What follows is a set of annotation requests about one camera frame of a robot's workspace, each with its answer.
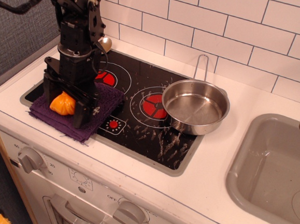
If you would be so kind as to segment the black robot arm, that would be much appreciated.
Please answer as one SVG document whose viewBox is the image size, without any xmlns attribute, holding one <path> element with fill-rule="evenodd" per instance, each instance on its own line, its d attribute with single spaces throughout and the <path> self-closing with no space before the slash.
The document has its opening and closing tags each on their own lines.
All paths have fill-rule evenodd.
<svg viewBox="0 0 300 224">
<path fill-rule="evenodd" d="M 105 24 L 100 0 L 51 0 L 60 30 L 59 59 L 46 58 L 44 94 L 47 104 L 65 92 L 75 100 L 72 125 L 89 122 L 99 100 L 94 78 L 105 54 L 100 44 Z"/>
</svg>

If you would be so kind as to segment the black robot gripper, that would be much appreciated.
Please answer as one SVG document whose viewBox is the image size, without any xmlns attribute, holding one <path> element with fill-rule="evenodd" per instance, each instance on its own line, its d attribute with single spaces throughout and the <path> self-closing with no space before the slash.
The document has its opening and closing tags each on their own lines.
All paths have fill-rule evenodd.
<svg viewBox="0 0 300 224">
<path fill-rule="evenodd" d="M 75 99 L 72 125 L 77 129 L 88 123 L 99 109 L 99 93 L 94 80 L 98 75 L 101 56 L 99 51 L 94 51 L 83 58 L 62 53 L 60 59 L 45 58 L 47 68 L 43 89 L 46 102 L 50 105 L 62 91 Z"/>
</svg>

